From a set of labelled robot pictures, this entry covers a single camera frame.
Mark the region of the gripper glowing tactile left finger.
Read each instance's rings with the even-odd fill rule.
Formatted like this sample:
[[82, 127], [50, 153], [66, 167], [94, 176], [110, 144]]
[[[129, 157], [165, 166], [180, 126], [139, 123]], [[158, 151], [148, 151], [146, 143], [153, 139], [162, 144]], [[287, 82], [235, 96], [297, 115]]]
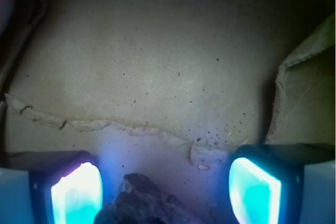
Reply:
[[102, 202], [87, 151], [1, 153], [1, 223], [93, 223]]

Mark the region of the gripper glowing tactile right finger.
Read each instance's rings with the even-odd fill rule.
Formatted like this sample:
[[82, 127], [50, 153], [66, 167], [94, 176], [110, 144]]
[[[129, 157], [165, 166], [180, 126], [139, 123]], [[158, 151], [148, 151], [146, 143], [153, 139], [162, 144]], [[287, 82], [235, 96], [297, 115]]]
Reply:
[[228, 191], [239, 223], [335, 223], [335, 146], [243, 145]]

